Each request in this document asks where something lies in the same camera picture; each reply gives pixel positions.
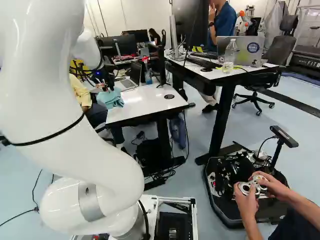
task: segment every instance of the black desk leg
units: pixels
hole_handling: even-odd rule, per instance
[[[172,74],[172,87],[183,97],[184,100],[188,101],[188,97],[184,90],[184,80]]]
[[[158,131],[158,138],[161,144],[163,160],[169,161],[171,159],[171,146],[166,117],[159,116],[158,120],[156,121],[156,129]]]
[[[169,169],[172,167],[176,167],[182,165],[186,162],[186,158],[184,156],[171,156],[171,145],[169,138],[169,129],[167,124],[167,118],[165,116],[159,116],[156,121],[156,128],[158,131],[158,138],[161,144],[162,151],[162,170]]]
[[[197,157],[195,159],[195,163],[197,165],[207,164],[210,157],[217,157],[219,155],[235,89],[235,85],[225,85],[222,87],[219,109],[215,117],[209,153]]]

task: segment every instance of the finger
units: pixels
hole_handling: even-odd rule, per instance
[[[266,179],[268,179],[269,182],[272,182],[273,180],[276,180],[273,176],[271,176],[270,174],[265,173],[265,172],[263,172],[263,171],[256,171],[256,172],[254,172],[250,178],[252,178],[252,177],[255,176],[255,175],[262,175],[262,176],[264,176]]]
[[[240,191],[239,187],[238,187],[239,182],[235,183],[233,185],[233,190],[235,194],[241,194],[242,195],[242,191]]]
[[[264,180],[264,179],[258,179],[258,184],[260,185],[263,185],[263,186],[266,186],[267,188],[271,188],[272,187],[272,183],[267,181],[267,180]]]
[[[275,198],[276,198],[276,196],[273,195],[273,194],[271,194],[270,192],[267,192],[267,193],[266,193],[266,196],[267,196],[268,198],[270,198],[270,199],[275,199]]]
[[[256,187],[254,185],[250,186],[250,192],[249,192],[249,197],[250,198],[255,198],[255,193],[256,193]]]

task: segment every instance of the blue shirt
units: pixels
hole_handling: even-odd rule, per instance
[[[226,2],[221,8],[220,13],[214,19],[215,35],[216,36],[233,36],[237,21],[236,11]],[[211,38],[210,29],[208,29],[207,46],[209,51],[217,52],[217,46]]]

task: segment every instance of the floor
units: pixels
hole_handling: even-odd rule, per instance
[[[189,102],[196,103],[196,107],[186,113],[190,138],[189,158],[165,185],[146,193],[164,197],[195,197],[198,205],[198,234],[201,240],[244,240],[246,236],[244,230],[227,229],[210,207],[201,175],[203,167],[197,166],[194,159],[208,151],[215,113],[202,115],[201,109],[206,105],[205,102],[192,87],[185,85],[185,90]],[[283,77],[279,86],[271,90],[320,109],[320,88],[309,83]],[[240,86],[236,88],[236,92],[250,94]],[[275,108],[269,109],[267,105],[261,105],[263,114],[260,117],[256,116],[256,109],[251,103],[239,105],[231,110],[223,147],[230,145],[232,141],[237,141],[249,149],[257,149],[264,139],[272,135],[269,127],[280,126],[299,142],[299,147],[289,149],[284,146],[276,168],[285,174],[295,191],[320,205],[320,192],[316,190],[318,186],[315,183],[320,167],[318,157],[320,119],[262,94],[260,97],[275,102]],[[130,142],[141,130],[145,131],[149,139],[157,136],[154,124],[126,127],[124,134],[127,139],[126,147],[130,153],[135,151],[135,146]],[[34,208],[31,191],[40,169],[14,147],[0,146],[0,148],[0,223],[2,223],[16,214]],[[275,148],[275,140],[268,141],[264,146],[264,150],[270,155],[274,153]],[[173,151],[176,156],[181,154],[176,147]],[[50,184],[51,176],[50,172],[42,172],[35,190],[37,202]],[[259,224],[259,228],[267,239],[275,226],[265,223]],[[31,212],[0,228],[0,239],[9,238],[68,240],[70,236],[49,229],[42,223],[38,214]]]

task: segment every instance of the person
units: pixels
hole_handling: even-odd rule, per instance
[[[206,48],[217,52],[217,36],[233,36],[237,21],[236,11],[226,0],[209,0],[209,25]],[[204,114],[218,110],[217,89],[205,89],[200,92],[208,105],[202,110]]]
[[[156,46],[161,45],[160,35],[153,28],[149,29],[149,35],[151,38],[151,42],[155,42]]]
[[[69,74],[69,78],[75,97],[81,105],[82,111],[85,113],[85,116],[91,126],[95,129],[100,124],[105,123],[108,110],[105,107],[92,102],[89,90],[75,75]],[[123,152],[128,153],[126,148],[124,147],[125,138],[122,132],[122,128],[111,127],[110,130],[116,147],[118,149],[121,149]]]
[[[271,198],[288,203],[286,216],[281,220],[278,227],[269,237],[269,240],[319,240],[320,239],[320,207],[312,201],[294,192],[283,185],[273,176],[262,172],[254,172],[254,175],[262,175],[267,180],[258,180],[258,183],[268,188]],[[235,201],[238,205],[242,222],[250,240],[263,240],[255,219],[259,208],[258,199],[255,196],[255,188],[251,186],[248,196],[234,185]]]
[[[121,36],[129,36],[130,34],[127,31],[122,31]]]

